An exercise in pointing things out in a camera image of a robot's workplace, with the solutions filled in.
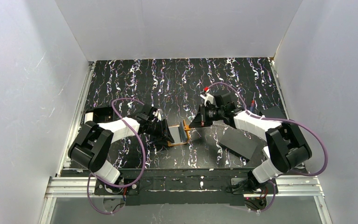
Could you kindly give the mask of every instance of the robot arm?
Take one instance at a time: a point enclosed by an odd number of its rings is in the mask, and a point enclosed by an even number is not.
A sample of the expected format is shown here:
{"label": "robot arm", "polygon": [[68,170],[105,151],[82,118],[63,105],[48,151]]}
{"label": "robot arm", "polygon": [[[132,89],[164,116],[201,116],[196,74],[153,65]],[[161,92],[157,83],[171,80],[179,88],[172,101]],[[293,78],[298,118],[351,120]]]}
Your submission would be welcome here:
{"label": "robot arm", "polygon": [[[122,121],[97,124],[92,112],[86,113],[79,134],[69,148],[68,156],[109,183],[116,183],[120,172],[106,160],[110,145],[134,132]],[[140,112],[123,118],[138,134],[149,134],[154,141],[173,142],[166,119],[161,120],[157,108],[144,105]]]}
{"label": "robot arm", "polygon": [[265,120],[250,111],[237,108],[229,93],[214,96],[214,100],[211,100],[208,91],[205,89],[206,95],[202,97],[205,102],[200,105],[196,117],[189,125],[190,128],[207,127],[211,126],[213,121],[223,120],[225,124],[251,132],[267,142],[270,158],[249,171],[245,183],[247,188],[257,189],[266,181],[289,172],[312,156],[298,126]]}

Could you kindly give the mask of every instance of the black work surface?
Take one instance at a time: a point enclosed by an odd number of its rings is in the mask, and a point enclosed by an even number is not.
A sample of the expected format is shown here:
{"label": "black work surface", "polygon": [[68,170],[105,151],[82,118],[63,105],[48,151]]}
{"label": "black work surface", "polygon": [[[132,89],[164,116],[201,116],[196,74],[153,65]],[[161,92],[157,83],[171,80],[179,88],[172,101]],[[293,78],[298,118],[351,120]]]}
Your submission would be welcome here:
{"label": "black work surface", "polygon": [[[141,204],[215,204],[227,203],[235,206],[245,204],[243,195],[226,192],[233,177],[247,178],[247,168],[220,169],[148,169],[137,182],[137,189],[127,188],[126,206]],[[125,180],[132,182],[139,169],[120,169]],[[266,185],[270,193],[271,184]],[[109,186],[97,180],[95,195],[111,195],[105,189]]]}
{"label": "black work surface", "polygon": [[[86,108],[108,106],[113,99],[130,97],[163,110],[170,126],[183,119],[190,123],[195,117],[204,87],[215,82],[231,84],[245,97],[248,106],[256,92],[255,112],[283,105],[267,58],[195,58],[97,61],[87,96]],[[226,93],[227,87],[214,86],[212,94]],[[116,108],[126,116],[140,109],[137,103],[125,101]],[[186,168],[254,168],[263,160],[264,141],[244,132],[257,142],[250,161],[232,154],[218,145],[224,132],[231,129],[222,122],[212,127],[192,129],[187,145],[164,147],[148,144],[146,167],[162,169]],[[112,144],[108,155],[117,168],[140,168],[140,145],[135,137]],[[72,162],[70,168],[82,168]]]}

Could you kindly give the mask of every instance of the white cardboard wall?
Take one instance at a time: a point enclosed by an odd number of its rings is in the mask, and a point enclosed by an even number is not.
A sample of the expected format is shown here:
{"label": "white cardboard wall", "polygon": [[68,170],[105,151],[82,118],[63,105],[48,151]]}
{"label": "white cardboard wall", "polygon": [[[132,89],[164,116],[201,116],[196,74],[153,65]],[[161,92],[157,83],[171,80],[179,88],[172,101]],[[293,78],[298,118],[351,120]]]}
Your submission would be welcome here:
{"label": "white cardboard wall", "polygon": [[38,222],[87,69],[54,0],[0,1],[0,224]]}
{"label": "white cardboard wall", "polygon": [[[333,223],[358,223],[358,1],[303,1],[275,61],[290,118],[328,148],[319,180]],[[316,171],[323,154],[311,143]]]}
{"label": "white cardboard wall", "polygon": [[56,0],[89,61],[271,57],[302,0]]}

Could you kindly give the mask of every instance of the glass panel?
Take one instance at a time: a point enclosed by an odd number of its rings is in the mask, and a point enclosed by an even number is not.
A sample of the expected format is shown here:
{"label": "glass panel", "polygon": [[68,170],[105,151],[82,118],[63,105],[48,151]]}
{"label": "glass panel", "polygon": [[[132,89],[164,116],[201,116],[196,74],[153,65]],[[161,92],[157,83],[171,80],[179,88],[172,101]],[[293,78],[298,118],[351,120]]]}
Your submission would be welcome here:
{"label": "glass panel", "polygon": [[[99,209],[103,210],[102,198],[92,200]],[[269,210],[260,215],[238,210],[226,204],[150,204],[127,206],[112,216],[101,215],[94,211],[87,198],[57,198],[51,220],[53,224],[104,222],[131,224],[322,223],[313,196],[276,197]]]}

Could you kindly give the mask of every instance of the floor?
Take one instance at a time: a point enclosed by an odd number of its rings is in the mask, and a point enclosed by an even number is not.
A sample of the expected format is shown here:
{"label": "floor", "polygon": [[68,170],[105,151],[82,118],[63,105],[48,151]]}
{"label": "floor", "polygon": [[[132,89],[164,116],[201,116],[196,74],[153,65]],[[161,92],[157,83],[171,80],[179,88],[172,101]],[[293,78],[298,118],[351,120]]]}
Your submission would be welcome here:
{"label": "floor", "polygon": [[[215,82],[231,84],[250,104],[256,95],[256,110],[278,106],[283,111],[274,77],[267,58],[195,58],[195,59],[145,59],[97,61],[91,80],[85,108],[108,106],[113,99],[136,98],[163,110],[170,126],[181,120],[190,123],[202,103],[199,96],[204,87]],[[213,87],[212,93],[221,94],[227,88]],[[140,106],[133,102],[116,105],[122,115],[133,113]],[[217,143],[227,127],[222,122],[202,129],[192,129],[187,145],[163,147],[148,144],[147,168],[239,168],[255,167],[262,161],[259,138],[244,136],[259,143],[250,161],[222,149]],[[115,142],[108,160],[118,168],[140,168],[140,145],[135,137]],[[71,163],[71,168],[80,168]]]}

